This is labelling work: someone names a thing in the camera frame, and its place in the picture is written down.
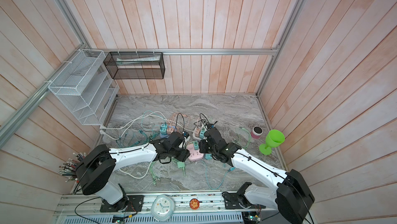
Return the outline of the green USB charger plug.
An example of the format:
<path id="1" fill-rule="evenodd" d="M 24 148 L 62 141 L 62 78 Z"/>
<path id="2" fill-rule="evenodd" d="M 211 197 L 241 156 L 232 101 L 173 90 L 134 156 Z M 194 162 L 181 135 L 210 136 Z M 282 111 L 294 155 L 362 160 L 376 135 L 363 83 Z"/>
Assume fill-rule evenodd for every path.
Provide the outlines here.
<path id="1" fill-rule="evenodd" d="M 177 167 L 178 167 L 179 169 L 182 169 L 182 170 L 183 170 L 184 175 L 186 174 L 186 172 L 185 172 L 185 163 L 184 163 L 184 162 L 178 161 L 178 162 L 177 162 Z"/>

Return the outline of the pink power strip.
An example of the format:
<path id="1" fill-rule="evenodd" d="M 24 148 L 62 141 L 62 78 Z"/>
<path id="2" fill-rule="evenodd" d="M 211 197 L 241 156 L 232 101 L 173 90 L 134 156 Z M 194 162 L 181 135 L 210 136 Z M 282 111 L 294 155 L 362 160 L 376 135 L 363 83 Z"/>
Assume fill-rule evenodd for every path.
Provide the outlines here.
<path id="1" fill-rule="evenodd" d="M 203 159 L 204 154 L 200 152 L 199 143 L 197 141 L 190 142 L 186 149 L 190 152 L 188 157 L 190 161 L 198 161 Z"/>

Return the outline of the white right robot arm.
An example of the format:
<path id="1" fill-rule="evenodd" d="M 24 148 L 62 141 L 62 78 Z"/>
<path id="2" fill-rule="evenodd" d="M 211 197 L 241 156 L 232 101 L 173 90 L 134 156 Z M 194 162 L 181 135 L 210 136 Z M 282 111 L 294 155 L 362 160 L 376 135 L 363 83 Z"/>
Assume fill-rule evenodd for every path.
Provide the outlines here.
<path id="1" fill-rule="evenodd" d="M 243 170 L 264 184 L 259 187 L 246 182 L 240 187 L 237 200 L 242 207 L 262 205 L 278 210 L 291 224 L 313 222 L 310 208 L 315 198 L 298 171 L 272 167 L 238 144 L 227 143 L 215 126 L 205 131 L 199 147 L 201 153 L 211 154 L 214 160 Z"/>

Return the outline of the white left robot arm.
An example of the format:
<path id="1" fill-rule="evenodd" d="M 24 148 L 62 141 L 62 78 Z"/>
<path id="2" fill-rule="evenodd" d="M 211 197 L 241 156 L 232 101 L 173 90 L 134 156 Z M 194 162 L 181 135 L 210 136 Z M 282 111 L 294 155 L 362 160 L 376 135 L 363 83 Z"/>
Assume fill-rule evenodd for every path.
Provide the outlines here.
<path id="1" fill-rule="evenodd" d="M 175 131 L 166 138 L 141 146 L 108 148 L 105 144 L 98 145 L 79 162 L 75 170 L 82 194 L 97 195 L 110 205 L 124 202 L 127 195 L 119 184 L 110 181 L 112 173 L 123 167 L 167 158 L 184 162 L 190 156 L 189 150 L 184 148 L 188 137 L 185 131 Z"/>

